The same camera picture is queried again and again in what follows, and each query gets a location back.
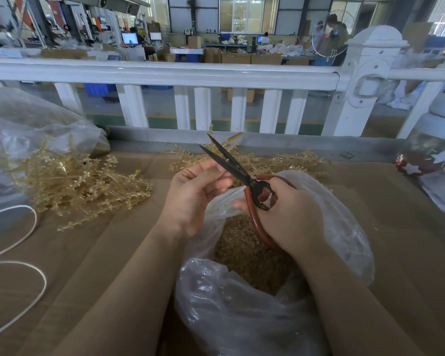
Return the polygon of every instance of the computer screen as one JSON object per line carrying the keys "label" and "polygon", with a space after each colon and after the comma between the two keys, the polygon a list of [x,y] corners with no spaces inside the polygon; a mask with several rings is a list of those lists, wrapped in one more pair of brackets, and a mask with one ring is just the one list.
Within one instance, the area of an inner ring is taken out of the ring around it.
{"label": "computer screen", "polygon": [[130,45],[131,42],[133,45],[138,44],[138,41],[136,39],[136,34],[124,33],[124,34],[122,34],[122,40],[124,41],[124,44],[126,44],[126,45]]}
{"label": "computer screen", "polygon": [[161,41],[162,40],[162,33],[161,32],[151,32],[150,33],[150,40],[152,40],[152,41]]}

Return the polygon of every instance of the scissors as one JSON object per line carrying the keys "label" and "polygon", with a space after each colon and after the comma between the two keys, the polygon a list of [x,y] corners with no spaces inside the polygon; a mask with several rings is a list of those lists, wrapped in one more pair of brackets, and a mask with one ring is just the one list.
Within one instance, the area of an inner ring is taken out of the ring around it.
{"label": "scissors", "polygon": [[277,175],[255,175],[254,177],[250,176],[247,171],[244,170],[244,168],[240,165],[240,163],[237,162],[236,159],[214,139],[214,137],[209,134],[208,136],[224,158],[216,155],[211,150],[208,150],[206,147],[200,145],[203,151],[207,153],[219,165],[224,167],[226,171],[229,171],[231,175],[233,175],[236,179],[241,181],[243,185],[246,186],[246,188],[244,189],[244,195],[246,197],[247,208],[249,209],[249,216],[255,228],[257,237],[261,242],[267,244],[273,250],[282,251],[280,246],[277,245],[277,243],[262,227],[262,223],[259,218],[259,214],[257,213],[256,207],[265,211],[269,210],[270,208],[266,204],[264,204],[264,202],[267,201],[270,195],[270,207],[273,207],[273,205],[277,201],[277,195],[272,190],[267,180],[270,180],[271,178],[279,178],[282,181],[285,181],[291,187],[295,188],[295,186],[293,186],[289,180]]}

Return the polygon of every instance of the scissor handle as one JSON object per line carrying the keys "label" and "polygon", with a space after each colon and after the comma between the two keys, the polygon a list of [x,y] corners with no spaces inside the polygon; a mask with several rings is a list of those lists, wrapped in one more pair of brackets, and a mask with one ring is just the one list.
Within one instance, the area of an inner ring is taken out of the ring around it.
{"label": "scissor handle", "polygon": [[[279,178],[282,181],[284,181],[286,184],[288,184],[289,186],[296,188],[289,180],[287,180],[286,178],[283,178],[281,176],[277,176],[277,175],[256,175],[255,179],[256,180],[270,180],[271,178]],[[284,252],[279,245],[277,245],[277,243],[270,237],[270,235],[267,233],[267,231],[265,231],[265,229],[262,226],[261,223],[261,219],[259,218],[259,214],[257,213],[257,207],[255,206],[255,203],[252,200],[252,194],[250,192],[250,188],[246,187],[244,189],[244,195],[246,197],[246,202],[247,202],[247,208],[249,209],[249,216],[250,219],[252,221],[252,224],[255,228],[257,237],[259,238],[259,240],[263,243],[265,243],[266,245],[268,245],[271,249],[275,250],[275,251],[280,251],[280,252]],[[273,207],[273,205],[277,202],[277,195],[275,194],[275,192],[272,192],[272,198],[270,199],[270,207]],[[267,211],[270,208],[267,207],[265,204],[261,204],[261,209]]]}

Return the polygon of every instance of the person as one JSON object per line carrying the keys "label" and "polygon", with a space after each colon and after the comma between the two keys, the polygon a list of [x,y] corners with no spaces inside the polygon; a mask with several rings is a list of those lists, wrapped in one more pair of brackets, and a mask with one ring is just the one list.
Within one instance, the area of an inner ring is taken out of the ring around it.
{"label": "person", "polygon": [[270,39],[268,37],[268,32],[264,34],[264,37],[261,38],[261,45],[268,45],[270,43]]}
{"label": "person", "polygon": [[341,66],[348,49],[346,45],[346,41],[349,39],[348,29],[346,24],[338,21],[336,14],[329,14],[326,17],[326,24],[332,29],[326,50],[327,56],[335,55],[332,66]]}
{"label": "person", "polygon": [[312,42],[309,47],[309,52],[320,51],[321,43],[325,38],[325,30],[323,21],[318,21],[315,25],[314,33],[312,36]]}
{"label": "person", "polygon": [[131,33],[136,34],[136,40],[138,42],[139,45],[143,44],[143,41],[145,41],[145,39],[143,38],[142,35],[140,35],[135,27],[131,27]]}
{"label": "person", "polygon": [[[314,198],[280,179],[269,182],[278,201],[258,210],[262,225],[305,275],[333,355],[422,355],[326,242]],[[155,226],[54,356],[154,355],[184,247],[202,227],[208,203],[231,184],[212,159],[178,172]],[[247,212],[245,200],[233,207]]]}

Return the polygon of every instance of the white cord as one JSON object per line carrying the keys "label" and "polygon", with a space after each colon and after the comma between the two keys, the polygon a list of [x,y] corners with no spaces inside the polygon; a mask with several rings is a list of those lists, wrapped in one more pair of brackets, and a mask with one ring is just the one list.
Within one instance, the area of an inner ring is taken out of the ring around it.
{"label": "white cord", "polygon": [[[33,214],[35,215],[35,223],[33,224],[33,227],[31,228],[31,230],[25,235],[25,237],[23,237],[22,239],[20,239],[17,242],[15,242],[13,245],[7,247],[5,250],[0,251],[0,255],[4,254],[7,251],[10,251],[11,249],[16,247],[17,245],[21,244],[24,240],[26,240],[33,233],[33,231],[36,228],[36,224],[38,223],[38,216],[36,215],[36,211],[32,207],[30,207],[28,205],[16,205],[16,206],[7,207],[7,208],[4,208],[4,209],[1,209],[0,213],[8,211],[8,210],[11,210],[11,209],[14,209],[14,208],[19,208],[19,207],[29,208],[33,212]],[[30,309],[34,305],[36,305],[38,303],[38,301],[43,297],[43,295],[45,294],[44,292],[46,291],[46,287],[48,286],[48,281],[46,280],[46,275],[44,274],[43,271],[38,269],[36,266],[34,266],[34,265],[30,264],[30,263],[24,263],[24,262],[21,262],[21,261],[0,261],[0,264],[4,264],[4,263],[14,263],[14,264],[18,264],[18,265],[24,265],[24,266],[31,267],[32,269],[34,269],[36,272],[38,272],[41,275],[41,277],[43,278],[43,281],[44,281],[44,285],[43,285],[43,289],[41,290],[41,293],[38,295],[38,297],[26,309],[24,309],[16,317],[14,317],[10,322],[8,322],[5,325],[3,325],[2,327],[0,327],[0,332],[2,332],[5,329],[7,329],[10,325],[12,325],[16,321],[18,321],[25,313],[30,311]]]}

